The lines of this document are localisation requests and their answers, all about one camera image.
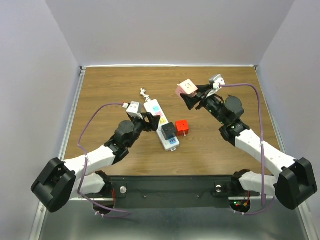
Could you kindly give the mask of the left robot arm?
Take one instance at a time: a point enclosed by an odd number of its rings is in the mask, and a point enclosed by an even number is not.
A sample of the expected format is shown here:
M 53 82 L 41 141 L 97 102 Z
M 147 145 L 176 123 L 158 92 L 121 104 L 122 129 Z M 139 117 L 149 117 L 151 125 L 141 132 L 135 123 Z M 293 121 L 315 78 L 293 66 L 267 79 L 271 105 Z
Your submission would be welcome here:
M 32 193 L 50 213 L 57 212 L 76 196 L 108 196 L 111 184 L 99 170 L 122 161 L 142 132 L 158 130 L 160 118 L 150 112 L 141 117 L 131 116 L 120 122 L 114 135 L 96 150 L 72 159 L 51 159 L 32 184 Z

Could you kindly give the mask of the black cube plug adapter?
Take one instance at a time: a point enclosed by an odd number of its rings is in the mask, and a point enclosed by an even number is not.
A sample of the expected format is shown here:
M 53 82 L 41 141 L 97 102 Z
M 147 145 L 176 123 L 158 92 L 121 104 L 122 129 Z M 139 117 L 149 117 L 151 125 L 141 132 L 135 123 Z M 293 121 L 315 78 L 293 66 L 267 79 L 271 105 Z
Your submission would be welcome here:
M 161 126 L 161 133 L 164 136 L 164 139 L 169 141 L 176 137 L 176 127 L 172 122 L 166 123 Z

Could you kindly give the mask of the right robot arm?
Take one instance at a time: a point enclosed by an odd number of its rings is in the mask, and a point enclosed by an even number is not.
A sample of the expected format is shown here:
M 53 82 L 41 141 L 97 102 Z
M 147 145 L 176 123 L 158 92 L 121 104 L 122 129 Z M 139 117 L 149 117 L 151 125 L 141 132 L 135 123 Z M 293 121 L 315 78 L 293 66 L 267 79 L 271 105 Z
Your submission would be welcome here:
M 234 147 L 246 152 L 261 163 L 261 173 L 244 169 L 233 175 L 231 192 L 242 195 L 253 191 L 261 194 L 261 206 L 266 209 L 266 198 L 276 198 L 289 210 L 296 209 L 318 191 L 309 160 L 296 159 L 283 153 L 257 135 L 241 120 L 244 114 L 242 102 L 236 96 L 223 99 L 216 94 L 224 84 L 198 85 L 191 94 L 180 93 L 189 110 L 205 108 L 218 122 L 222 138 Z

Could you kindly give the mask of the white multicolour power strip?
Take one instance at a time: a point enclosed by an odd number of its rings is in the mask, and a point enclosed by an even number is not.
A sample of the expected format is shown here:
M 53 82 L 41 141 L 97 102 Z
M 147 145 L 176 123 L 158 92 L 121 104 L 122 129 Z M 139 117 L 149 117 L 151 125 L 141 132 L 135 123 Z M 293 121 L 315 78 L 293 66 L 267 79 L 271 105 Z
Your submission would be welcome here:
M 177 147 L 180 145 L 180 142 L 176 136 L 173 134 L 171 138 L 164 135 L 163 126 L 165 127 L 173 127 L 175 130 L 175 126 L 172 122 L 169 122 L 164 111 L 162 110 L 159 102 L 156 99 L 145 102 L 144 108 L 147 112 L 151 113 L 153 116 L 160 116 L 158 129 L 156 131 L 158 138 L 164 148 L 165 151 L 175 151 Z

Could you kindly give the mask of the pink cube plug adapter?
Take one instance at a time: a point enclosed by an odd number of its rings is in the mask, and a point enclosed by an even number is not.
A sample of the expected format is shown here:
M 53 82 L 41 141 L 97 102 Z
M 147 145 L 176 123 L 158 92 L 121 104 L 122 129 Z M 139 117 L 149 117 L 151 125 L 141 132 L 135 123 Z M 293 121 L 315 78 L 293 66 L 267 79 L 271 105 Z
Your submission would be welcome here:
M 190 79 L 187 79 L 187 80 L 177 84 L 177 88 L 175 90 L 175 93 L 178 97 L 180 97 L 181 94 L 192 95 L 192 94 L 196 93 L 197 90 L 198 90 L 198 87 Z

